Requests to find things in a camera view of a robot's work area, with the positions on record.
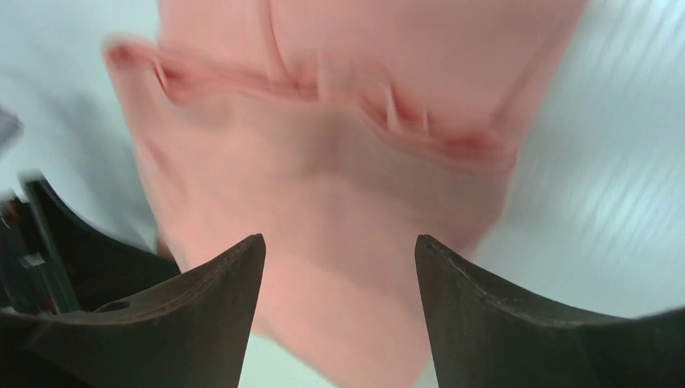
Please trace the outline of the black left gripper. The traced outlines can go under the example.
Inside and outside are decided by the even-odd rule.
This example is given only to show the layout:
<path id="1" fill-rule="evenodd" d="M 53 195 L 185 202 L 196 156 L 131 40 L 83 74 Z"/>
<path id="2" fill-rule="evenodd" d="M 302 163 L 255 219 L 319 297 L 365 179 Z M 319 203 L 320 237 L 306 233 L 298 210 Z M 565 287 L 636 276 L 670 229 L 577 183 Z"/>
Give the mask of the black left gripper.
<path id="1" fill-rule="evenodd" d="M 56 277 L 71 310 L 95 311 L 180 274 L 177 264 L 128 245 L 83 221 L 45 178 L 22 183 L 33 221 L 32 237 Z M 1 200 L 1 286 L 6 302 L 22 314 L 38 314 L 34 282 L 21 260 L 30 255 L 16 195 Z"/>

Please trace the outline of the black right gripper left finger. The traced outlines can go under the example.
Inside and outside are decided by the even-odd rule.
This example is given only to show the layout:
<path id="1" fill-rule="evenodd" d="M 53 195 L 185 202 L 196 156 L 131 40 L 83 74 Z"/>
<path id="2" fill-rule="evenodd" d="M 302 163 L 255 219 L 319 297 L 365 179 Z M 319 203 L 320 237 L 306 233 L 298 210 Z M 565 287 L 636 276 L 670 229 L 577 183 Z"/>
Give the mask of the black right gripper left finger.
<path id="1" fill-rule="evenodd" d="M 266 247 L 245 238 L 94 312 L 1 315 L 4 387 L 235 387 Z"/>

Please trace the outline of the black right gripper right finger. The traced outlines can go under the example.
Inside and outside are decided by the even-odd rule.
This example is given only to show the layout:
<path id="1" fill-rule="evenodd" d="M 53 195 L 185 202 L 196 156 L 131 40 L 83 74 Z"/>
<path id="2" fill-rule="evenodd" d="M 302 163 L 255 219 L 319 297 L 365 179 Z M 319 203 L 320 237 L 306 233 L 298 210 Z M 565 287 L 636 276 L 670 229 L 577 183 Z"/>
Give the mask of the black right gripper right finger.
<path id="1" fill-rule="evenodd" d="M 555 302 L 421 235 L 415 263 L 441 387 L 681 387 L 684 312 L 619 318 Z"/>

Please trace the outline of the pink t-shirt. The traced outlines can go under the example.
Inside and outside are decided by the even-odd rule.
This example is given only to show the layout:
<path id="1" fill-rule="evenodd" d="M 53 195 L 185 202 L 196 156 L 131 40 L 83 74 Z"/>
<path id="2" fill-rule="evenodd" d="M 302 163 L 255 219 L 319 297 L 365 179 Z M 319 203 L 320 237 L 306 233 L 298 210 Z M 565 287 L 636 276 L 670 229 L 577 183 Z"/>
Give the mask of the pink t-shirt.
<path id="1" fill-rule="evenodd" d="M 414 244 L 471 255 L 584 1 L 162 1 L 104 56 L 158 235 L 191 270 L 250 234 L 254 330 L 341 387 L 410 387 Z"/>

